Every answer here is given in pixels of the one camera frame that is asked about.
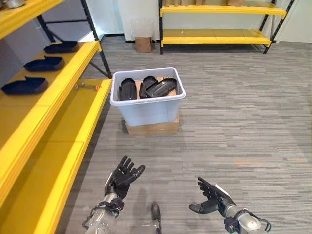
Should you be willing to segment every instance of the black metal frame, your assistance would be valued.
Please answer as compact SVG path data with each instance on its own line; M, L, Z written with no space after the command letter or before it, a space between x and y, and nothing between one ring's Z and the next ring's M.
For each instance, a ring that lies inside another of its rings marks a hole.
M72 23L72 22L88 22L90 28L91 28L91 31L93 33L93 37L95 39L95 41L98 41L99 44L100 44L100 47L101 47L101 51L99 52L100 56L101 56L101 59L102 59L102 62L104 64L104 67L106 69L106 72L104 72L102 69L100 69L97 65L95 65L94 63L92 62L89 62L90 65L92 65L94 68L96 68L99 72L101 72L102 74L104 74L105 76L107 76L108 78L112 78L112 73L111 73L111 70L109 69L109 66L108 66L108 63L107 63L107 60L106 60L106 57L105 57L105 54L104 54L104 51L103 51L103 48L102 48L102 45L100 43L100 40L98 38L98 35L97 35L97 32L96 32L96 29L94 27L94 24L93 24L93 21L92 21L92 18L91 18L91 14L90 14L90 11L89 11L89 8L88 8L88 5L87 5L87 2L86 0L80 0L81 2L81 5L82 5L82 8L83 8L83 11L86 15L86 18L85 19L72 19L72 20L57 20L57 21L44 21L42 15L39 15L37 16L37 19L40 23L40 25L42 26L42 29L44 30L44 32L46 33L48 39L51 41L51 42L56 42L54 38L57 38L58 40L60 41L63 41L62 38L60 38L58 35L56 35L55 33L53 33L47 26L47 24L51 24L51 23Z
M271 38L270 38L271 43L270 43L268 46L264 45L265 50L264 50L263 54L266 54L266 53L268 52L268 50L270 49L272 43L275 43L275 42L276 42L274 39L275 39L275 37L276 37L278 31L280 30L280 28L281 28L281 26L282 26L284 20L286 19L286 16L288 15L288 12L290 11L290 9L291 9L291 7L292 7L294 1L295 1L295 0L290 0L289 4L288 4L288 6L287 6L287 9L286 9L286 15L285 15L284 18L282 18L282 19L280 20L278 26L276 27L274 33L272 34L272 36L271 36ZM162 0L158 0L159 39L160 39L160 43L159 43L159 44L160 44L160 54L162 55L162 54L163 54L163 46L164 46L164 45L162 45L163 30L162 30L162 15L160 14L161 8L162 8ZM265 15L265 16L264 16L264 19L263 19L263 21L262 21L262 23L261 23L261 25L260 25L260 28L259 28L260 31L262 31L262 29L263 29L265 23L267 22L268 17L269 17L269 15Z
M163 46L162 39L163 39L163 32L162 32L162 15L160 14L160 10L162 8L162 0L158 0L158 15L159 15L159 40L160 40L160 54L163 54Z
M264 50L263 54L266 54L266 53L268 52L268 50L270 49L270 47L271 47L272 43L274 42L274 39L275 39L275 37L276 37L278 31L280 30L280 28L281 28L283 22L285 21L285 19L286 19L286 17L287 17L288 12L289 12L289 10L291 9L291 7L292 7L294 1L295 1L295 0L290 0L288 6L287 6L287 8L286 8L286 15L285 15L284 18L282 18L282 19L280 20L278 26L276 27L276 29L275 29L273 35L272 35L271 38L270 38L271 43L270 43L268 46L265 46L265 50Z

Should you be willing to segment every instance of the black robotic foot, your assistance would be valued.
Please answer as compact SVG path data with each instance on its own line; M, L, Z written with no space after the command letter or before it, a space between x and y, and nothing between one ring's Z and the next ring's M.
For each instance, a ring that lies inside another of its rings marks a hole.
M161 220L160 208L156 203L152 204L151 213L152 213L152 220L158 220L158 221Z

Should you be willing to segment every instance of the yellow shelf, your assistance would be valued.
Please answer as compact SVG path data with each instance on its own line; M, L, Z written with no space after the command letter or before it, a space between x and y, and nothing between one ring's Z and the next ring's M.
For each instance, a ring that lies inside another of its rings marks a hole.
M54 233L111 81L70 92L0 209L0 234Z
M270 44L259 30L248 29L164 29L164 44Z
M53 72L22 69L11 80L21 80L24 76L46 78L49 87L42 94L8 96L0 91L0 206L51 120L98 50L99 42L85 42L79 44L75 53L46 54L63 57L65 66Z
M27 0L22 7L0 9L0 39L61 2L62 0Z
M209 5L189 6L163 6L160 9L160 16L164 13L239 13L239 14L260 14L260 15L281 15L283 18L286 11L277 8L270 2L247 1L245 6L227 6L225 0L209 0Z

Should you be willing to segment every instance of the white plastic bin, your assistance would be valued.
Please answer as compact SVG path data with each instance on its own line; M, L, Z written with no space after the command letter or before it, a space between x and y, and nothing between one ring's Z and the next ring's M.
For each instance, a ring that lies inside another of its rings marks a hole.
M126 78L143 80L147 76L173 77L177 80L175 96L155 97L139 100L119 100L119 87ZM183 88L176 68L156 68L147 70L116 72L113 75L113 84L110 103L118 107L123 118L129 126L138 126L154 123L171 122L176 119L180 101L185 98L186 92Z

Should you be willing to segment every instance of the floor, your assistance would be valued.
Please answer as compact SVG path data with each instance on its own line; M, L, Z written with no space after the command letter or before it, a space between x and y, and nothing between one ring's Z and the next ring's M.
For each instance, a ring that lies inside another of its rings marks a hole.
M179 132L130 136L106 103L67 204L58 234L83 234L81 223L103 197L109 173L124 156L144 174L132 184L116 220L117 234L161 208L164 234L226 234L218 212L199 215L201 176L234 202L272 223L274 234L312 234L311 44L167 46L137 53L122 37L105 38L112 72L175 67L186 89ZM99 56L94 62L101 65ZM84 77L101 78L94 68Z

